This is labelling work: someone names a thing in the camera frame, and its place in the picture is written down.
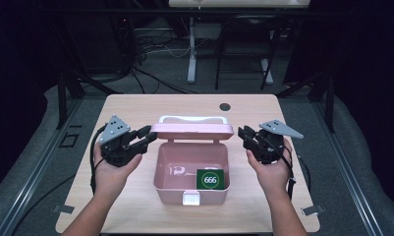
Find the desk top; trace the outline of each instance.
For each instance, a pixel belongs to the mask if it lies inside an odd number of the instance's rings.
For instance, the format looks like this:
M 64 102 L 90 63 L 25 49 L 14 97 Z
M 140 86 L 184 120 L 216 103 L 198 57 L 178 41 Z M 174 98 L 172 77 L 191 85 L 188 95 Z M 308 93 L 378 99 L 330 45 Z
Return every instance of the desk top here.
M 220 104 L 231 109 L 222 111 Z M 141 164 L 127 180 L 122 194 L 111 208 L 102 232 L 105 233 L 258 233 L 271 232 L 269 206 L 253 169 L 247 162 L 238 127 L 279 119 L 285 122 L 278 100 L 268 94 L 135 94 L 110 95 L 102 108 L 93 134 L 116 114 L 132 129 L 157 123 L 163 115 L 224 116 L 233 125 L 235 135 L 222 143 L 229 151 L 230 188 L 223 205 L 176 206 L 163 204 L 153 185 L 159 146 L 148 147 Z M 56 230 L 63 232 L 92 197 L 89 186 L 89 145 L 65 205 L 72 214 L 62 212 Z M 300 164 L 294 161 L 297 184 L 293 205 L 308 232 L 319 229 L 317 216 L 305 216 L 302 207 L 312 206 Z
M 170 7 L 186 8 L 307 8 L 310 0 L 169 0 Z

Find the table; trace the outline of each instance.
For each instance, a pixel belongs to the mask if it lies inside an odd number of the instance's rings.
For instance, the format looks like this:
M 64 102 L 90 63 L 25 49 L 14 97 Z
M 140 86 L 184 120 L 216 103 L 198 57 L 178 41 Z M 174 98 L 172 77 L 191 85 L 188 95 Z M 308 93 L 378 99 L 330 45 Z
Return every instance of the table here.
M 222 111 L 221 103 L 231 109 Z M 175 206 L 163 204 L 153 186 L 158 148 L 164 140 L 148 147 L 140 166 L 108 213 L 105 233 L 258 233 L 272 231 L 269 206 L 249 166 L 238 127 L 257 129 L 261 122 L 279 119 L 285 122 L 276 96 L 270 94 L 116 94 L 107 97 L 93 134 L 116 114 L 133 129 L 157 123 L 162 115 L 224 116 L 233 125 L 235 135 L 222 142 L 229 150 L 230 189 L 223 205 Z M 61 212 L 56 230 L 63 232 L 92 197 L 89 186 L 89 146 L 86 148 L 66 206 L 71 214 Z M 305 216 L 302 207 L 312 206 L 300 164 L 294 158 L 297 184 L 293 204 L 308 232 L 319 229 L 316 215 Z
M 169 0 L 169 6 L 175 8 L 300 8 L 306 9 L 310 0 Z M 195 23 L 190 19 L 190 65 L 188 67 L 188 83 L 196 81 L 197 52 L 195 45 Z M 261 60 L 264 71 L 267 68 L 267 60 Z M 273 79 L 269 72 L 266 83 L 273 85 Z

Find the person's right arm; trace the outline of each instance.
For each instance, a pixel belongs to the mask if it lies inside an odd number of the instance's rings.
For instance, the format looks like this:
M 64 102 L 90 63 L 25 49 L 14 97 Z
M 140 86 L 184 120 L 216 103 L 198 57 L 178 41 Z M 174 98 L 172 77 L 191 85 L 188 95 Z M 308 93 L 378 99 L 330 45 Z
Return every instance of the person's right arm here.
M 292 151 L 287 140 L 284 140 L 284 145 L 289 151 Z M 287 150 L 284 150 L 283 155 L 291 163 L 290 154 Z M 273 235 L 308 235 L 286 191 L 289 170 L 285 162 L 279 159 L 274 164 L 263 165 L 255 159 L 250 150 L 247 150 L 247 156 L 269 203 Z

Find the forearm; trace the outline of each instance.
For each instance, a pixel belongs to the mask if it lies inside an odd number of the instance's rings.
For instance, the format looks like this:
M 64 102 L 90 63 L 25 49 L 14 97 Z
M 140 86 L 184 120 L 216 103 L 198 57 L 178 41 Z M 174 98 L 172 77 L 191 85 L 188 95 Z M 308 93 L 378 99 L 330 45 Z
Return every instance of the forearm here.
M 93 197 L 62 235 L 99 235 L 112 204 Z
M 286 192 L 266 196 L 272 216 L 273 235 L 307 235 Z

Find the pink plastic container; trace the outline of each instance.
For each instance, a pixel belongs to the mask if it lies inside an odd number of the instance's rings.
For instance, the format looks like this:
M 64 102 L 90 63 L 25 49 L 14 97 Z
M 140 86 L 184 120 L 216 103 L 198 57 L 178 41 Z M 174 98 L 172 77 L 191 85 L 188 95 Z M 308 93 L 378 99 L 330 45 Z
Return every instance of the pink plastic container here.
M 167 123 L 166 120 L 181 123 Z M 220 120 L 221 124 L 205 123 Z M 163 116 L 151 132 L 165 139 L 159 148 L 154 187 L 164 204 L 184 206 L 223 204 L 230 187 L 228 150 L 220 140 L 233 135 L 233 127 L 224 117 Z M 189 140 L 207 142 L 190 143 Z M 197 190 L 198 169 L 223 169 L 224 190 Z

